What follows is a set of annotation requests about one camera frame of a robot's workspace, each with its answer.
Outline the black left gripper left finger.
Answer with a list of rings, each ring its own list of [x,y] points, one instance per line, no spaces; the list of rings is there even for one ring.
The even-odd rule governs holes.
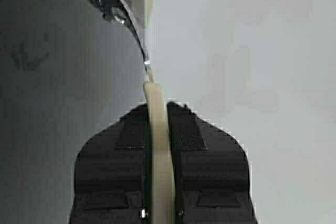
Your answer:
[[[142,104],[90,138],[74,165],[69,223],[145,223],[145,141],[150,137]]]

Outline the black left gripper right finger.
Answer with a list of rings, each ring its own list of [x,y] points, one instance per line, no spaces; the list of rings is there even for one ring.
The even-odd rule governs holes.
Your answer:
[[[257,223],[247,155],[186,105],[167,104],[176,223]]]

